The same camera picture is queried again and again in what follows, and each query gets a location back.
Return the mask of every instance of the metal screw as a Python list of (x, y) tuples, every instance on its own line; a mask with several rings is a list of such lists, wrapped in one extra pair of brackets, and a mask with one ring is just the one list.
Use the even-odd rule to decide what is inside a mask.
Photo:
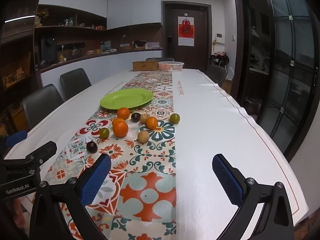
[(75, 177), (71, 177), (70, 179), (68, 179), (68, 182), (70, 184), (74, 184), (74, 183), (76, 183), (76, 181), (77, 181), (77, 178), (75, 178)]
[(283, 187), (284, 187), (284, 185), (283, 185), (282, 182), (277, 182), (277, 186), (278, 186), (279, 188), (283, 188)]
[(256, 183), (256, 181), (253, 178), (247, 178), (247, 182), (251, 185)]
[(47, 182), (45, 180), (41, 181), (39, 184), (40, 187), (44, 187), (45, 185), (47, 185)]

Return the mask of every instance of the oval plate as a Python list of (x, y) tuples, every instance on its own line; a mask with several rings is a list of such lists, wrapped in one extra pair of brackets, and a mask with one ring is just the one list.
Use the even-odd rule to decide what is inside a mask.
[(153, 93), (142, 88), (123, 89), (106, 95), (100, 105), (106, 109), (118, 110), (121, 107), (134, 108), (149, 102)]

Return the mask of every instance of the dark purple fruit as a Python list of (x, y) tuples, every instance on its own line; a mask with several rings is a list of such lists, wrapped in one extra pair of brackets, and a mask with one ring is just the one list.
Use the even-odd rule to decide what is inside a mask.
[(87, 143), (87, 151), (89, 153), (96, 153), (98, 151), (98, 146), (95, 142), (88, 142)]
[(141, 114), (139, 114), (139, 113), (133, 113), (131, 115), (131, 120), (134, 121), (134, 122), (139, 122), (140, 121), (140, 116), (141, 116)]

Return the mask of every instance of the light strip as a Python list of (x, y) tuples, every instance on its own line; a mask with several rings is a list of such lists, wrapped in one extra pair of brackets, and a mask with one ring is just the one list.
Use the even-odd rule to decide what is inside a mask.
[(7, 20), (7, 21), (5, 21), (4, 23), (8, 23), (8, 22), (12, 22), (12, 21), (20, 20), (20, 19), (25, 19), (25, 18), (31, 18), (31, 17), (36, 17), (36, 16), (35, 16), (35, 15), (23, 16), (23, 17), (19, 17), (19, 18)]

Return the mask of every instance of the flower pattern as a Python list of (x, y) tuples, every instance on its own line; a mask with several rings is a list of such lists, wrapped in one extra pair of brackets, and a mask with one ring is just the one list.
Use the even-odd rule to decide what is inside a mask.
[(156, 142), (163, 139), (169, 140), (174, 137), (173, 123), (163, 120), (158, 120), (158, 126), (154, 130), (144, 125), (140, 128), (140, 131), (147, 131), (150, 134), (150, 138)]
[[(91, 167), (100, 154), (108, 154), (112, 159), (111, 170), (92, 204), (86, 206), (98, 229), (107, 239), (174, 240), (175, 126), (167, 121), (174, 107), (172, 74), (140, 72), (127, 84), (121, 82), (106, 93), (129, 88), (153, 92), (150, 102), (130, 112), (155, 116), (158, 119), (156, 129), (150, 130), (129, 118), (126, 137), (117, 138), (111, 130), (110, 136), (102, 139), (99, 129), (111, 126), (116, 111), (100, 107), (69, 141), (44, 179), (50, 184), (65, 183), (68, 178), (78, 177)], [(142, 130), (150, 134), (149, 141), (144, 144), (137, 141), (137, 134)], [(97, 143), (98, 153), (91, 154), (86, 150), (89, 141)], [(61, 204), (61, 210), (73, 237), (82, 239), (65, 204)]]

